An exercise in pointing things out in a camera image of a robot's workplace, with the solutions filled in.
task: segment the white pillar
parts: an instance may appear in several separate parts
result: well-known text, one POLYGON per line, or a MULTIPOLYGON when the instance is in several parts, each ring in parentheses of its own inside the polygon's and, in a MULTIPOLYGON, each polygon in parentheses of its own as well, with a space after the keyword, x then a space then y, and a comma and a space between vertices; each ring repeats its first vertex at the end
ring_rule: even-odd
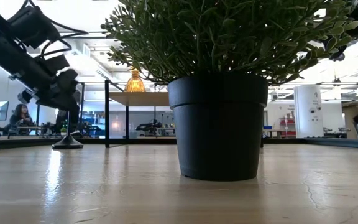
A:
POLYGON ((322 137, 323 113, 321 93, 318 85, 295 87, 296 137, 322 137))

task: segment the shelf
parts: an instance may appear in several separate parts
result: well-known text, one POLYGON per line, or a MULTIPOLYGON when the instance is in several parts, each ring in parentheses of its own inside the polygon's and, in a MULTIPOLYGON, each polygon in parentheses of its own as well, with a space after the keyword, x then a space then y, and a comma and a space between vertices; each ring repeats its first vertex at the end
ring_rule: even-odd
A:
POLYGON ((169 106, 168 93, 117 93, 110 92, 110 99, 124 106, 169 106))

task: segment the green leaves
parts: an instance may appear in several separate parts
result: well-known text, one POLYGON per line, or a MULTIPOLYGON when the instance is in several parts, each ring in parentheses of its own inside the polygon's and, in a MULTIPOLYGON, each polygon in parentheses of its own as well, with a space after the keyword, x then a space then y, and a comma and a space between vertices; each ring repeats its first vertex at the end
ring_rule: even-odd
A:
POLYGON ((351 42, 346 31, 358 26, 345 0, 119 1, 100 26, 120 41, 108 57, 158 83, 233 72, 289 82, 351 42), (310 44, 322 40, 326 49, 310 44))

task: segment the yellow pendant light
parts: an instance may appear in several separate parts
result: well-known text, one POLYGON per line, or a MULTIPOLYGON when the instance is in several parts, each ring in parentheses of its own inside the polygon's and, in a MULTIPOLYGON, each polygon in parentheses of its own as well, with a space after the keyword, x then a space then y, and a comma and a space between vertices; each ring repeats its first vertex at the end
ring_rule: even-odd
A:
POLYGON ((130 78, 125 86, 125 92, 146 92, 142 79, 139 76, 139 71, 131 67, 132 78, 130 78))

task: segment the black plant pot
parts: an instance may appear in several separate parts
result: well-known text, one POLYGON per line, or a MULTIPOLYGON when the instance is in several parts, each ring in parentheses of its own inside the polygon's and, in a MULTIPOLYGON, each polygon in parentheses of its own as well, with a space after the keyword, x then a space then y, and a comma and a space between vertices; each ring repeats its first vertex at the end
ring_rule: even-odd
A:
POLYGON ((266 79, 246 74, 171 82, 181 174, 212 181, 256 177, 268 88, 266 79))

